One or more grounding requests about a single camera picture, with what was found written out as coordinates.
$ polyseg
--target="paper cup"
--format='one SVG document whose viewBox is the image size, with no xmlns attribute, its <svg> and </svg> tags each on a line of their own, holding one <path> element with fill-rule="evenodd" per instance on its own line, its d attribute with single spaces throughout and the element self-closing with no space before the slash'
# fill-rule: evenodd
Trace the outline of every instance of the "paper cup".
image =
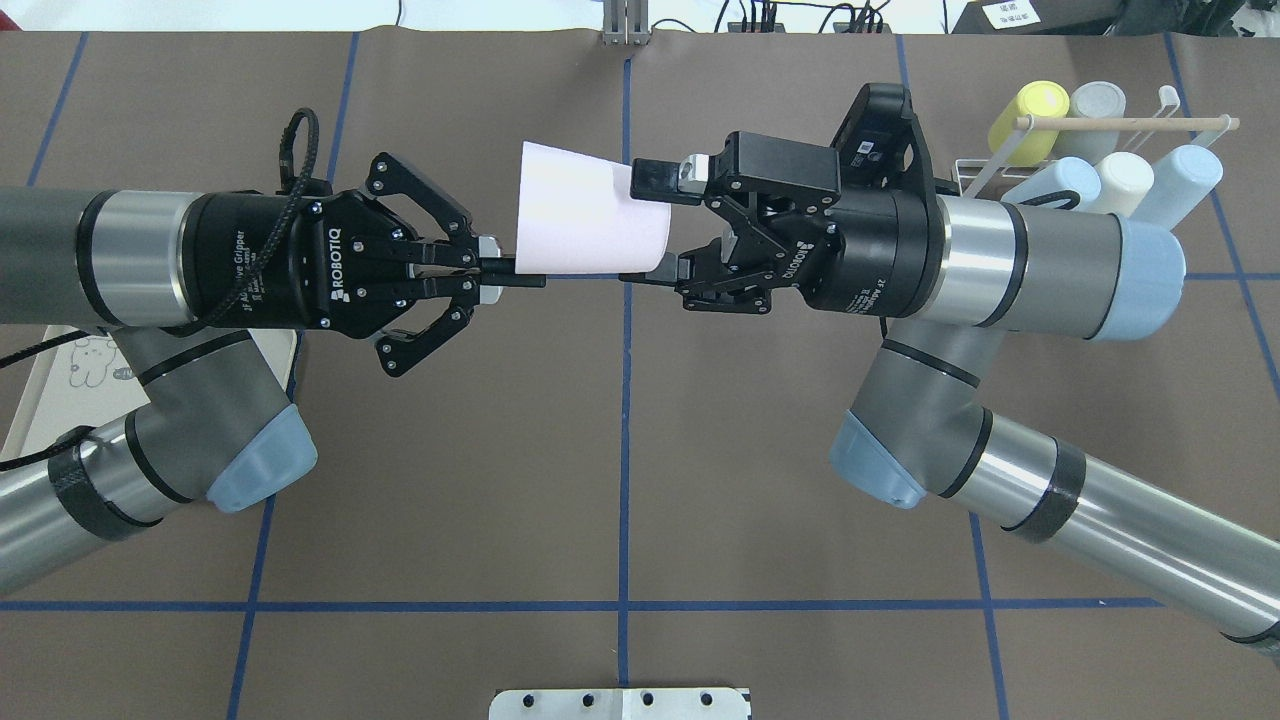
<svg viewBox="0 0 1280 720">
<path fill-rule="evenodd" d="M 671 205 L 631 199 L 631 168 L 525 142 L 516 272 L 646 273 L 671 233 Z"/>
</svg>

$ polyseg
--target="cable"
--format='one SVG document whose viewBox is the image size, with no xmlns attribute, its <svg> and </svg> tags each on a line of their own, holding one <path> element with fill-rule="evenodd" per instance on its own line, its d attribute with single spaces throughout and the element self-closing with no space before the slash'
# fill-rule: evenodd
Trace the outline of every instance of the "cable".
<svg viewBox="0 0 1280 720">
<path fill-rule="evenodd" d="M 22 457 L 14 457 L 13 460 L 5 460 L 5 461 L 0 462 L 0 473 L 8 473 L 9 470 L 17 470 L 18 468 L 26 468 L 27 465 L 32 465 L 35 462 L 40 462 L 41 460 L 49 460 L 50 457 L 54 457 L 55 455 L 61 455 L 63 452 L 67 452 L 68 450 L 78 446 L 92 432 L 93 432 L 93 428 L 91 428 L 88 425 L 83 425 L 81 428 L 77 428 L 73 434 L 68 436 L 64 439 L 60 439 L 60 441 L 55 442 L 54 445 L 50 445 L 49 447 L 46 447 L 45 450 L 41 450 L 40 452 L 32 452 L 31 455 L 23 455 Z"/>
<path fill-rule="evenodd" d="M 188 337 L 204 328 L 207 328 L 211 323 L 216 322 L 219 318 L 227 314 L 228 310 L 236 305 L 239 296 L 257 281 L 259 275 L 262 274 L 262 268 L 271 260 L 275 254 L 276 247 L 280 246 L 280 241 L 284 240 L 285 232 L 293 225 L 293 220 L 297 219 L 302 205 L 302 193 L 306 192 L 307 183 L 311 181 L 311 173 L 315 170 L 316 155 L 320 152 L 320 120 L 316 119 L 315 110 L 311 108 L 298 108 L 293 113 L 293 118 L 289 119 L 289 124 L 285 126 L 284 133 L 280 135 L 280 161 L 293 158 L 293 141 L 298 136 L 298 126 L 302 120 L 307 120 L 307 155 L 302 160 L 302 170 L 298 177 L 293 179 L 293 186 L 289 187 L 289 196 L 284 201 L 284 208 L 280 209 L 279 217 L 275 218 L 275 225 L 271 227 L 270 234 L 266 236 L 266 242 L 262 243 L 262 249 L 257 252 L 257 256 L 250 264 L 248 270 L 236 281 L 223 300 L 214 306 L 210 313 L 206 313 L 204 318 L 197 318 L 196 320 L 187 323 L 186 325 L 178 328 L 168 329 L 169 334 L 174 337 Z"/>
<path fill-rule="evenodd" d="M 1030 200 L 1021 200 L 1019 205 L 1048 205 L 1050 202 L 1057 202 L 1065 200 L 1062 205 L 1059 205 L 1059 210 L 1074 210 L 1080 204 L 1080 193 L 1074 190 L 1059 190 L 1056 192 L 1048 192 L 1046 195 L 1038 195 Z"/>
<path fill-rule="evenodd" d="M 724 0 L 724 4 L 721 5 L 721 12 L 716 15 L 716 27 L 712 28 L 712 32 L 719 32 L 719 23 L 724 19 L 724 10 L 728 10 L 728 3 L 730 0 Z M 746 22 L 746 10 L 742 10 L 742 22 Z"/>
<path fill-rule="evenodd" d="M 58 337 L 51 337 L 42 342 L 37 342 L 36 345 L 32 345 L 31 347 L 27 347 L 24 350 L 19 350 L 13 355 L 5 355 L 4 357 L 0 357 L 0 370 L 8 368 L 9 365 L 13 365 L 14 363 L 22 363 L 23 360 L 31 357 L 32 355 L 40 355 L 46 350 L 52 350 L 59 345 L 64 345 L 73 340 L 79 340 L 82 337 L 88 337 L 88 333 L 84 331 L 74 331 L 65 334 L 60 334 Z"/>
<path fill-rule="evenodd" d="M 832 9 L 827 10 L 827 15 L 824 18 L 822 18 L 822 24 L 818 26 L 818 35 L 822 35 L 822 31 L 827 29 L 827 22 L 831 20 L 831 15 L 835 15 L 836 10 L 840 10 L 840 9 L 847 9 L 849 10 L 849 24 L 850 26 L 854 24 L 854 14 L 858 13 L 858 9 L 854 8 L 852 5 L 850 5 L 849 3 L 841 3 L 841 4 L 836 5 L 836 6 L 833 6 Z"/>
<path fill-rule="evenodd" d="M 26 360 L 27 357 L 31 357 L 32 355 L 38 355 L 38 354 L 41 354 L 41 352 L 44 352 L 46 350 L 52 350 L 52 348 L 58 347 L 59 345 L 65 345 L 68 342 L 72 342 L 73 340 L 79 340 L 82 337 L 88 337 L 88 333 L 84 332 L 84 331 L 73 331 L 73 332 L 69 332 L 69 333 L 60 334 L 58 337 L 51 337 L 51 338 L 49 338 L 46 341 L 37 342 L 36 345 L 32 345 L 31 347 L 27 347 L 27 348 L 19 350 L 18 352 L 14 352 L 12 355 L 5 355 L 4 357 L 0 357 L 0 369 L 8 368 L 9 365 L 13 365 L 14 363 L 20 363 L 20 361 Z M 31 455 L 23 455 L 22 457 L 14 457 L 13 460 L 5 460 L 5 461 L 0 462 L 0 473 L 5 473 L 5 471 L 9 471 L 9 470 L 17 470 L 18 468 L 24 468 L 24 466 L 31 465 L 33 462 L 40 462 L 41 460 L 49 460 L 50 457 L 52 457 L 52 456 L 55 456 L 55 455 L 58 455 L 60 452 L 67 451 L 67 448 L 76 447 L 77 445 L 79 445 L 81 441 L 84 439 L 84 437 L 88 436 L 88 433 L 91 430 L 92 430 L 92 428 L 82 428 L 74 436 L 70 436 L 70 437 L 68 437 L 68 438 L 65 438 L 63 441 L 55 442 L 54 445 L 50 445 L 49 447 L 46 447 L 45 450 L 41 450 L 40 452 L 32 452 Z"/>
<path fill-rule="evenodd" d="M 654 20 L 654 23 L 652 26 L 649 26 L 649 29 L 654 29 L 658 26 L 660 26 L 662 23 L 676 23 L 677 26 L 687 29 L 689 32 L 692 32 L 692 33 L 698 32 L 696 29 L 694 29 L 694 28 L 689 27 L 687 24 L 685 24 L 684 20 L 677 20 L 676 18 L 662 18 L 660 20 Z"/>
</svg>

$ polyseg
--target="silver metal plate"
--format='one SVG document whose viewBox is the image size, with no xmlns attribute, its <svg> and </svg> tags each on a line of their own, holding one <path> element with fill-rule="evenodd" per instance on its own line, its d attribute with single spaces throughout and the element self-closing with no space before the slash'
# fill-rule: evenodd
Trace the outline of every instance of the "silver metal plate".
<svg viewBox="0 0 1280 720">
<path fill-rule="evenodd" d="M 564 717 L 750 720 L 751 693 L 745 688 L 504 691 L 489 705 L 489 720 L 563 720 Z"/>
</svg>

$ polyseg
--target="grid line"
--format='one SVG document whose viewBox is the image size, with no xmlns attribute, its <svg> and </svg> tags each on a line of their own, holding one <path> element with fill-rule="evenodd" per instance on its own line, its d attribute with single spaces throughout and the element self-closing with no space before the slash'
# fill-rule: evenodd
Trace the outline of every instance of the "grid line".
<svg viewBox="0 0 1280 720">
<path fill-rule="evenodd" d="M 1280 281 L 1280 273 L 1187 273 L 1189 281 Z"/>
<path fill-rule="evenodd" d="M 622 63 L 622 163 L 631 164 L 631 58 Z M 618 432 L 618 687 L 631 683 L 631 283 L 622 283 L 622 414 Z"/>
<path fill-rule="evenodd" d="M 906 61 L 906 42 L 901 35 L 895 36 L 897 41 L 897 69 L 902 78 L 902 86 L 910 91 L 911 74 Z M 992 687 L 996 693 L 996 711 L 1000 720 L 1009 720 L 1009 701 L 1005 694 L 1005 669 L 1000 660 L 1000 634 L 996 632 L 996 611 L 991 601 L 991 583 L 987 578 L 987 551 L 982 543 L 982 527 L 978 516 L 969 514 L 969 536 L 973 542 L 973 557 L 978 571 L 978 589 L 982 594 L 982 618 L 987 629 L 987 656 L 991 662 Z"/>
<path fill-rule="evenodd" d="M 1174 36 L 1171 33 L 1165 33 L 1165 54 L 1169 56 L 1169 69 L 1174 73 L 1174 87 L 1178 90 L 1178 97 L 1181 100 L 1181 111 L 1184 118 L 1190 118 L 1192 108 L 1187 97 L 1187 86 L 1183 83 L 1183 70 L 1181 65 L 1178 63 L 1178 49 L 1174 47 Z M 1258 341 L 1258 350 L 1262 352 L 1262 361 L 1266 364 L 1267 374 L 1271 377 L 1271 389 L 1275 392 L 1277 400 L 1280 400 L 1280 372 L 1276 370 L 1276 361 L 1271 354 L 1271 342 L 1267 340 L 1266 329 L 1262 327 L 1262 319 L 1258 316 L 1258 307 L 1253 301 L 1253 292 L 1249 290 L 1249 278 L 1244 272 L 1244 265 L 1240 261 L 1239 249 L 1235 246 L 1235 237 L 1231 234 L 1231 225 L 1226 222 L 1226 210 L 1222 209 L 1222 200 L 1217 193 L 1215 187 L 1208 192 L 1210 201 L 1213 205 L 1213 214 L 1217 215 L 1219 229 L 1222 231 L 1222 241 L 1226 243 L 1226 254 L 1231 259 L 1231 269 L 1234 273 L 1230 275 L 1239 283 L 1240 295 L 1244 297 L 1244 309 L 1249 315 L 1249 323 L 1253 325 L 1253 334 Z"/>
<path fill-rule="evenodd" d="M 27 187 L 35 187 L 36 179 L 40 178 L 40 168 L 45 165 L 45 154 L 49 151 L 49 143 L 54 140 L 54 128 L 58 127 L 58 119 L 63 117 L 63 105 L 67 104 L 67 96 L 70 95 L 72 81 L 76 79 L 76 70 L 79 69 L 81 58 L 84 56 L 86 45 L 88 45 L 88 33 L 82 32 L 79 41 L 76 42 L 76 53 L 72 54 L 72 61 L 67 67 L 63 88 L 58 92 L 58 101 L 54 102 L 54 111 L 49 115 L 49 124 L 45 126 L 45 135 L 40 138 L 40 149 L 36 150 L 36 159 L 31 163 Z"/>
<path fill-rule="evenodd" d="M 356 70 L 356 55 L 360 50 L 360 33 L 351 33 L 347 47 L 347 72 L 342 79 L 342 96 L 338 100 L 338 118 L 333 128 L 333 145 L 329 147 L 329 176 L 332 182 L 338 169 L 338 151 L 342 149 L 342 131 L 347 119 L 347 101 L 351 97 L 351 79 Z M 293 382 L 289 383 L 289 400 L 292 397 Z M 257 597 L 262 587 L 262 568 L 266 565 L 266 547 L 271 537 L 271 518 L 275 514 L 275 496 L 266 498 L 262 505 L 262 524 L 257 533 L 257 550 L 253 555 L 253 571 L 250 577 L 248 601 L 244 606 L 244 621 L 241 626 L 239 648 L 236 652 L 236 670 L 232 675 L 232 689 L 227 701 L 227 720 L 236 720 L 239 715 L 241 692 L 244 688 L 244 673 L 248 667 L 250 647 L 253 642 L 253 621 L 257 618 Z"/>
<path fill-rule="evenodd" d="M 984 610 L 1133 610 L 1164 607 L 1149 597 L 628 600 L 630 612 L 895 612 Z M 244 612 L 247 601 L 9 600 L 0 612 Z M 543 614 L 617 612 L 613 600 L 547 601 L 259 601 L 256 614 Z"/>
</svg>

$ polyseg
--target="electrical cable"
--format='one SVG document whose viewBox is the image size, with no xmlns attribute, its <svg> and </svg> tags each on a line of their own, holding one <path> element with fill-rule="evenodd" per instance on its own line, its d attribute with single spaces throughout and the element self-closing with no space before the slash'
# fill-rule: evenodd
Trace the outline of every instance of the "electrical cable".
<svg viewBox="0 0 1280 720">
<path fill-rule="evenodd" d="M 36 345 L 19 350 L 13 355 L 5 355 L 4 357 L 0 357 L 0 369 L 8 368 L 9 365 L 13 365 L 14 363 L 20 363 L 27 357 L 31 357 L 32 355 L 40 355 L 46 350 L 52 350 L 59 345 L 64 345 L 73 340 L 79 340 L 82 337 L 88 337 L 88 333 L 84 331 L 74 331 L 65 334 L 60 334 L 58 337 L 51 337 L 44 342 L 37 342 Z"/>
<path fill-rule="evenodd" d="M 1044 195 L 1038 195 L 1029 200 L 1020 200 L 1019 205 L 1048 205 L 1050 202 L 1057 202 L 1065 200 L 1062 205 L 1059 205 L 1059 210 L 1074 210 L 1080 205 L 1080 193 L 1074 190 L 1059 190 L 1056 192 L 1047 192 Z"/>
<path fill-rule="evenodd" d="M 893 0 L 884 0 L 878 6 L 873 6 L 870 0 L 867 0 L 861 6 L 861 13 L 858 14 L 858 8 L 854 8 L 849 3 L 837 3 L 836 5 L 827 5 L 823 3 L 808 3 L 805 0 L 750 0 L 753 15 L 755 12 L 755 4 L 760 3 L 765 8 L 772 8 L 773 19 L 777 18 L 778 5 L 799 5 L 803 8 L 820 8 L 827 10 L 828 14 L 823 18 L 822 26 L 819 26 L 818 32 L 822 32 L 827 27 L 827 22 L 831 20 L 831 12 L 837 8 L 849 8 L 849 28 L 844 32 L 884 32 L 884 15 L 881 13 L 888 6 Z M 763 32 L 772 32 L 773 22 L 769 24 L 769 29 Z"/>
<path fill-rule="evenodd" d="M 40 452 L 32 452 L 31 455 L 23 455 L 22 457 L 14 457 L 13 460 L 5 460 L 5 461 L 0 462 L 0 473 L 8 473 L 9 470 L 17 470 L 18 468 L 26 468 L 27 465 L 32 465 L 32 464 L 40 462 L 41 460 L 49 460 L 50 457 L 54 457 L 56 455 L 61 455 L 63 452 L 67 452 L 68 450 L 78 446 L 92 432 L 93 432 L 93 428 L 90 428 L 90 427 L 86 425 L 86 427 L 82 427 L 82 428 L 77 429 L 73 434 L 65 437 L 64 439 L 60 439 L 60 441 L 55 442 L 54 445 L 50 445 L 45 450 L 41 450 Z"/>
<path fill-rule="evenodd" d="M 832 9 L 827 10 L 827 15 L 822 18 L 822 24 L 818 26 L 818 35 L 822 35 L 822 31 L 827 29 L 827 23 L 831 20 L 831 15 L 835 15 L 836 10 L 841 9 L 849 10 L 849 24 L 850 26 L 854 24 L 854 14 L 858 13 L 858 9 L 850 5 L 849 3 L 840 3 L 838 5 L 835 5 Z"/>
<path fill-rule="evenodd" d="M 20 363 L 20 361 L 26 360 L 27 357 L 31 357 L 32 355 L 40 355 L 41 352 L 44 352 L 46 350 L 52 350 L 52 348 L 55 348 L 55 347 L 58 347 L 60 345 L 65 345 L 68 342 L 72 342 L 74 340 L 79 340 L 82 337 L 88 337 L 88 333 L 84 332 L 84 331 L 73 331 L 73 332 L 69 332 L 69 333 L 63 333 L 63 334 L 60 334 L 58 337 L 51 337 L 51 338 L 49 338 L 46 341 L 37 342 L 36 345 L 32 345 L 31 347 L 26 347 L 23 350 L 19 350 L 18 352 L 14 352 L 12 355 L 5 355 L 4 357 L 0 357 L 0 369 L 8 368 L 9 365 L 13 365 L 14 363 Z M 79 445 L 81 441 L 84 439 L 84 437 L 88 436 L 88 433 L 91 430 L 92 430 L 92 428 L 82 428 L 76 434 L 73 434 L 73 436 L 70 436 L 70 437 L 68 437 L 65 439 L 60 439 L 60 441 L 50 445 L 45 450 L 41 450 L 38 452 L 32 452 L 31 455 L 23 455 L 22 457 L 14 457 L 13 460 L 0 461 L 0 473 L 6 473 L 9 470 L 17 470 L 18 468 L 24 468 L 27 465 L 31 465 L 31 464 L 35 464 L 35 462 L 40 462 L 41 460 L 49 460 L 50 457 L 52 457 L 55 455 L 65 452 L 68 448 L 76 447 L 77 445 Z"/>
<path fill-rule="evenodd" d="M 676 23 L 677 26 L 687 29 L 689 32 L 692 32 L 692 33 L 698 32 L 696 29 L 689 27 L 689 24 L 686 24 L 684 20 L 677 20 L 676 18 L 662 18 L 660 20 L 654 20 L 654 23 L 652 26 L 649 26 L 649 28 L 650 29 L 657 28 L 662 23 Z"/>
<path fill-rule="evenodd" d="M 724 0 L 724 4 L 721 5 L 721 12 L 716 15 L 716 26 L 712 28 L 712 32 L 719 32 L 719 23 L 724 19 L 724 10 L 728 10 L 728 4 L 730 0 Z M 742 22 L 746 22 L 746 10 L 742 10 Z"/>
<path fill-rule="evenodd" d="M 311 181 L 311 173 L 315 170 L 316 155 L 320 152 L 320 120 L 316 118 L 315 110 L 311 108 L 298 108 L 293 113 L 293 118 L 289 124 L 285 126 L 284 133 L 280 135 L 280 163 L 284 164 L 288 160 L 292 165 L 293 159 L 293 142 L 298 136 L 298 126 L 302 120 L 307 120 L 307 154 L 302 160 L 302 170 L 293 179 L 293 186 L 289 187 L 288 199 L 284 201 L 284 208 L 280 209 L 279 217 L 275 218 L 275 225 L 271 227 L 270 234 L 266 236 L 266 242 L 262 243 L 262 249 L 257 252 L 257 256 L 250 263 L 248 270 L 236 282 L 234 286 L 223 300 L 214 306 L 214 309 L 205 314 L 202 318 L 187 323 L 186 325 L 178 328 L 166 328 L 166 332 L 174 337 L 188 337 L 206 327 L 210 323 L 218 320 L 227 314 L 228 310 L 236 305 L 239 296 L 248 288 L 250 284 L 256 282 L 262 274 L 262 269 L 275 255 L 275 250 L 280 246 L 284 240 L 285 232 L 293 225 L 293 220 L 297 219 L 298 213 L 302 210 L 302 193 L 306 192 L 307 184 Z"/>
</svg>

